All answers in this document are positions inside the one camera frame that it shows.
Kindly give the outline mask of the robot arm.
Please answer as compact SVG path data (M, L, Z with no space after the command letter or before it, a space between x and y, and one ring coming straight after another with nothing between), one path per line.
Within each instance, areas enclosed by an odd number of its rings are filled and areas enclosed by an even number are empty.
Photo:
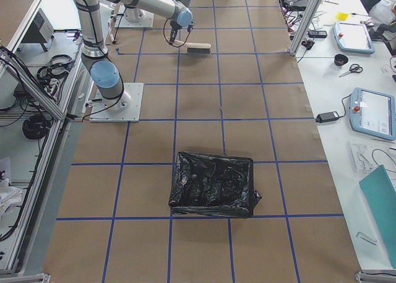
M192 0L105 0L122 3L126 8L139 8L160 15L170 21L168 44L172 45L178 30L192 28L189 9ZM97 85L105 108L126 103L124 84L115 64L108 57L108 49L101 26L100 0L74 0L82 31L82 62Z

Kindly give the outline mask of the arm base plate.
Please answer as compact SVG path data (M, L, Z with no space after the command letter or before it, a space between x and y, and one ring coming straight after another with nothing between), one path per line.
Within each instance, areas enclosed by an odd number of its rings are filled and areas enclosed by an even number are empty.
M140 108L144 91L143 83L125 82L124 93L116 105L109 108L117 99L102 99L101 93L97 90L95 98L99 102L94 102L92 114L89 116L93 123L121 123L138 122L140 118Z
M121 5L117 13L115 27L119 28L152 28L154 14L139 8Z

